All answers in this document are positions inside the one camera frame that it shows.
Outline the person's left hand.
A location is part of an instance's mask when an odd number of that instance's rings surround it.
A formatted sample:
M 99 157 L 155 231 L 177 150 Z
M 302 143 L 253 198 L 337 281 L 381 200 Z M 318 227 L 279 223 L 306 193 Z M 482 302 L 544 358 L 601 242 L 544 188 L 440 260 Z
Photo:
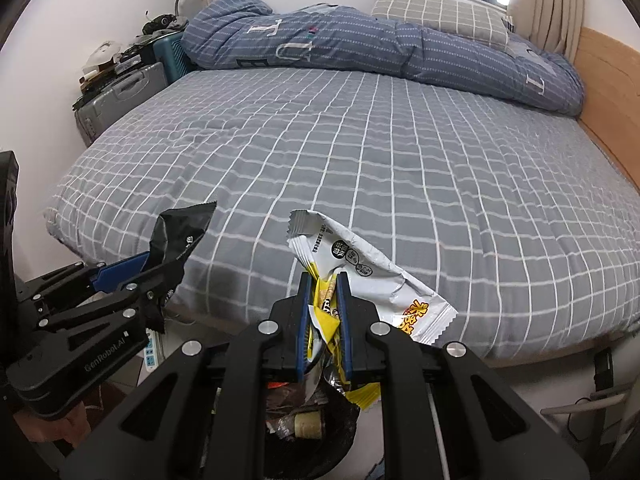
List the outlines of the person's left hand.
M 64 440 L 77 448 L 91 432 L 86 407 L 82 402 L 57 420 L 44 420 L 29 411 L 19 411 L 13 418 L 30 442 Z

